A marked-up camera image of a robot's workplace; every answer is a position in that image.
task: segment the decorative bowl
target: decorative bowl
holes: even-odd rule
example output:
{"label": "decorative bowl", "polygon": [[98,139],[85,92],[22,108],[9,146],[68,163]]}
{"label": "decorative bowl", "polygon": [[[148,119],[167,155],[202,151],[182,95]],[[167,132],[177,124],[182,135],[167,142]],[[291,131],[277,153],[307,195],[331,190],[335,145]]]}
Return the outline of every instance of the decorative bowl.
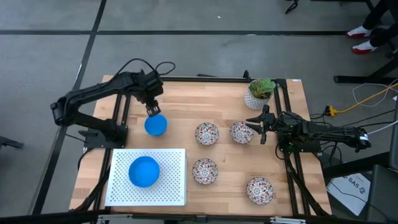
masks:
{"label": "decorative bowl", "polygon": [[248,182],[246,193],[256,205],[266,205],[272,200],[274,189],[267,179],[255,177]]}
{"label": "decorative bowl", "polygon": [[253,129],[249,128],[245,122],[235,122],[229,129],[231,138],[239,144],[247,144],[253,139]]}
{"label": "decorative bowl", "polygon": [[218,176],[218,167],[211,159],[199,159],[192,167],[192,176],[199,184],[211,184]]}
{"label": "decorative bowl", "polygon": [[195,130],[195,137],[200,144],[209,146],[217,142],[218,128],[211,123],[202,123]]}

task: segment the white plant pot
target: white plant pot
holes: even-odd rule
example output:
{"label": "white plant pot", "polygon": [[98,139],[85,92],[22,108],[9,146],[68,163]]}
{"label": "white plant pot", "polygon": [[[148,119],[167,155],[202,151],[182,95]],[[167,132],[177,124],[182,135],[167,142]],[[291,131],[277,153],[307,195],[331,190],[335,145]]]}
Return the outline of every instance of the white plant pot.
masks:
{"label": "white plant pot", "polygon": [[264,105],[268,103],[268,101],[269,99],[257,99],[251,94],[249,89],[247,89],[246,93],[244,94],[244,103],[246,104],[246,106],[248,106],[248,108],[252,110],[261,110]]}

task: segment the potted plant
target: potted plant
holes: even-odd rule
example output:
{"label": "potted plant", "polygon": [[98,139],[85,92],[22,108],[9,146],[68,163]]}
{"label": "potted plant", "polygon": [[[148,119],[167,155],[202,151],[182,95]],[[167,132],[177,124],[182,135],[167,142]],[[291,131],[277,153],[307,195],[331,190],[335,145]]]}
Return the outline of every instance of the potted plant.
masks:
{"label": "potted plant", "polygon": [[244,94],[244,103],[252,110],[261,110],[271,98],[276,84],[269,78],[254,80]]}

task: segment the sneaker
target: sneaker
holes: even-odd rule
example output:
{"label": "sneaker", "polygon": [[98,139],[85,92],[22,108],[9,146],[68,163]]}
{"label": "sneaker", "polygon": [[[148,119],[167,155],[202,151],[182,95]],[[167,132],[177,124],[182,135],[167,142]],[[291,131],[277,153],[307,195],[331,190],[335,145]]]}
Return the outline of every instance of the sneaker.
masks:
{"label": "sneaker", "polygon": [[369,37],[372,33],[371,30],[365,29],[363,26],[359,26],[349,32],[346,33],[346,36],[349,38],[363,38],[363,37]]}
{"label": "sneaker", "polygon": [[354,46],[353,47],[353,52],[356,53],[356,54],[367,54],[367,53],[370,53],[370,52],[372,52],[372,51],[374,51],[376,49],[377,49],[377,47],[373,47],[371,45],[371,41],[368,40],[368,41],[366,41],[366,42],[364,42],[362,44]]}

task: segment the white cable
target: white cable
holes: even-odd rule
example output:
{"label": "white cable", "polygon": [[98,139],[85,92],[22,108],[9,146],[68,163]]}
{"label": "white cable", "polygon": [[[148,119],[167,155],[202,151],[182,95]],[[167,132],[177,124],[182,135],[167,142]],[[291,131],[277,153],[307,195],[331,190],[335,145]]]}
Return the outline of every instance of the white cable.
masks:
{"label": "white cable", "polygon": [[[384,87],[389,88],[389,87],[392,86],[392,84],[393,84],[394,82],[396,82],[397,80],[398,80],[398,78],[395,79],[395,80],[394,80],[392,83],[390,83],[390,85],[388,85],[388,86],[383,85],[383,84],[377,84],[377,83],[363,83],[362,85],[359,85],[359,86],[353,88],[352,92],[353,92],[353,97],[354,97],[355,103],[358,103],[358,101],[356,100],[356,97],[355,97],[355,92],[354,92],[357,88],[362,87],[362,86],[364,86],[364,85],[380,85],[380,86],[384,86]],[[366,107],[375,107],[375,106],[377,106],[379,103],[381,103],[381,102],[386,98],[387,93],[388,93],[389,90],[394,90],[395,92],[398,92],[398,90],[395,90],[395,89],[393,89],[393,88],[388,89],[388,90],[386,91],[386,93],[384,94],[383,99],[381,99],[380,101],[378,101],[376,104],[374,104],[374,105],[364,105],[364,104],[360,103],[360,105],[366,106]]]}
{"label": "white cable", "polygon": [[386,128],[389,128],[389,127],[393,126],[393,125],[396,124],[396,123],[398,123],[398,120],[394,121],[394,122],[391,123],[391,124],[388,124],[388,125],[385,126],[385,127],[382,127],[382,128],[377,129],[377,130],[375,130],[375,131],[372,131],[372,132],[370,132],[370,133],[368,133],[368,134],[374,134],[374,133],[376,133],[376,132],[379,132],[379,131],[381,131],[381,130],[384,130],[384,129],[386,129]]}

